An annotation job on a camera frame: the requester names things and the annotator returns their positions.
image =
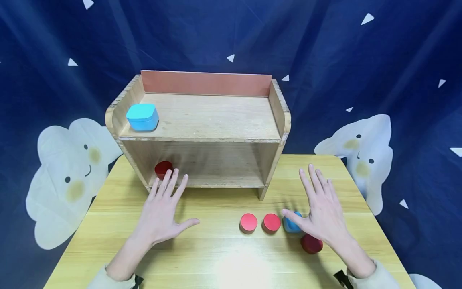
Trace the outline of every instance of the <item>cartoon mouth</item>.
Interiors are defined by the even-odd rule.
[[[91,173],[91,165],[89,165],[89,166],[90,166],[90,171],[85,176],[88,176]]]

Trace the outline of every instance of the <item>red round lid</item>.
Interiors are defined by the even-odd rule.
[[[263,224],[265,225],[266,229],[276,232],[279,227],[281,227],[281,220],[275,214],[267,214],[263,219]]]
[[[156,165],[156,167],[154,168],[154,172],[157,175],[165,175],[165,173],[171,168],[172,168],[172,163],[165,160],[165,161],[161,161],[160,163]]]
[[[258,221],[251,213],[246,213],[241,217],[241,227],[246,231],[253,231],[257,227]]]
[[[300,240],[300,243],[302,244],[303,250],[309,254],[316,254],[321,251],[323,247],[322,241],[316,239],[310,234],[303,236],[303,238]]]

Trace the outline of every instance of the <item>forearm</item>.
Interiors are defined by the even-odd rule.
[[[125,281],[134,274],[136,267],[149,251],[149,247],[140,246],[132,238],[128,238],[122,248],[106,267],[106,272],[115,281]]]
[[[329,245],[356,278],[367,278],[374,273],[376,269],[374,262],[349,234]]]

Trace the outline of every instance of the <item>blue square box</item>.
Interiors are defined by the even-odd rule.
[[[159,115],[154,104],[132,105],[128,109],[126,117],[136,131],[154,130],[159,122]]]
[[[294,212],[294,213],[299,215],[300,217],[302,216],[302,214],[299,212]],[[283,218],[282,223],[284,225],[284,229],[288,233],[299,233],[302,231],[302,229],[300,229],[294,222],[287,219],[286,217]]]

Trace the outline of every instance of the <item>person's left hand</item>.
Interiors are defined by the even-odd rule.
[[[178,169],[168,170],[164,181],[157,189],[159,179],[156,178],[141,212],[140,220],[130,238],[150,249],[157,243],[175,238],[189,227],[199,224],[198,219],[189,219],[181,224],[175,222],[175,210],[181,195],[188,183],[188,175],[172,196],[178,178]]]

